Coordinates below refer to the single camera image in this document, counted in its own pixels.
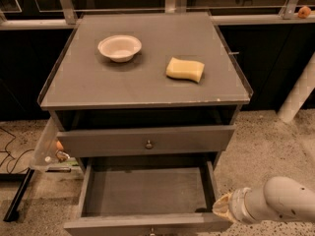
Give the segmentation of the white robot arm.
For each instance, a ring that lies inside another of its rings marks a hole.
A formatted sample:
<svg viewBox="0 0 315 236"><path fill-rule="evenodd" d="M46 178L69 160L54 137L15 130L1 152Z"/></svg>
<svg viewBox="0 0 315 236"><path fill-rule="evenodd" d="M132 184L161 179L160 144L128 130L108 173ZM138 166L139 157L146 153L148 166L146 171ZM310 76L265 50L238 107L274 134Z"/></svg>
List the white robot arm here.
<svg viewBox="0 0 315 236"><path fill-rule="evenodd" d="M287 177L273 177L256 188L240 188L219 198L213 213L233 223L315 222L315 193Z"/></svg>

